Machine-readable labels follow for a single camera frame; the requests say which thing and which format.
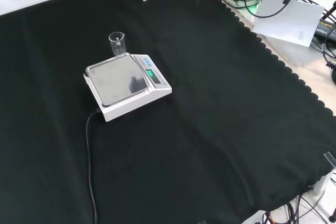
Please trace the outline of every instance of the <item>white paper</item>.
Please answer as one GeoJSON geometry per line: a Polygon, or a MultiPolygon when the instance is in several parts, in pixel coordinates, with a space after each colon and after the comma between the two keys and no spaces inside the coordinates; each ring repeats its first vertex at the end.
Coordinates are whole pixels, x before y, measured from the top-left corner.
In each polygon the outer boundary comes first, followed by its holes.
{"type": "MultiPolygon", "coordinates": [[[[268,16],[280,10],[284,0],[262,0],[257,15],[268,16]]],[[[253,32],[309,47],[323,7],[292,0],[279,14],[257,18],[253,32]]]]}

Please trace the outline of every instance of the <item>scale display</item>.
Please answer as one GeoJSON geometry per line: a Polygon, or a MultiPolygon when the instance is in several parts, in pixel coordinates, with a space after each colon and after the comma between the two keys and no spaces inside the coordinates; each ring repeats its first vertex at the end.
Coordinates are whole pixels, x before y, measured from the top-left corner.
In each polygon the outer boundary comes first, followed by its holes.
{"type": "Polygon", "coordinates": [[[155,84],[161,84],[161,82],[158,80],[158,78],[151,69],[146,69],[146,72],[155,84]]]}

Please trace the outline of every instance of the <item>electronic device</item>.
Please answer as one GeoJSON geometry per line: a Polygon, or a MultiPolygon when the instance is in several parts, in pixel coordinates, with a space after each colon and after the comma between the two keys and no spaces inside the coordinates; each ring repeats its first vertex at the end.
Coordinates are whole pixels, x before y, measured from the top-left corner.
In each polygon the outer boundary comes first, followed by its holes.
{"type": "MultiPolygon", "coordinates": [[[[319,24],[317,25],[315,37],[319,39],[325,39],[328,33],[336,27],[335,24],[325,21],[324,19],[320,19],[319,24]]],[[[333,31],[329,37],[328,42],[336,43],[336,31],[333,31]]]]}
{"type": "Polygon", "coordinates": [[[121,54],[86,68],[84,78],[107,122],[172,92],[148,55],[121,54]]]}

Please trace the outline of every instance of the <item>scale weighing pan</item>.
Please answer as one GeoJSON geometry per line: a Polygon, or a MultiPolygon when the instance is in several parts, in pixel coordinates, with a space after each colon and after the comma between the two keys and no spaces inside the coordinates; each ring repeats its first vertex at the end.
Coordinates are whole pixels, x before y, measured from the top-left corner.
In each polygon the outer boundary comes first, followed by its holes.
{"type": "Polygon", "coordinates": [[[84,78],[107,122],[172,92],[148,55],[121,54],[86,68],[84,78]]]}

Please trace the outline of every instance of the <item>glass beaker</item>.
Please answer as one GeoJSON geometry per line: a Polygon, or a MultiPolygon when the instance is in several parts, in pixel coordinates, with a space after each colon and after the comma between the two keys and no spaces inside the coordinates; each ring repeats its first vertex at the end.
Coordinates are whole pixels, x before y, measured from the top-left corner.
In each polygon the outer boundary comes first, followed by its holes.
{"type": "Polygon", "coordinates": [[[115,31],[110,34],[109,40],[111,42],[112,51],[115,56],[126,52],[125,34],[115,31]]]}

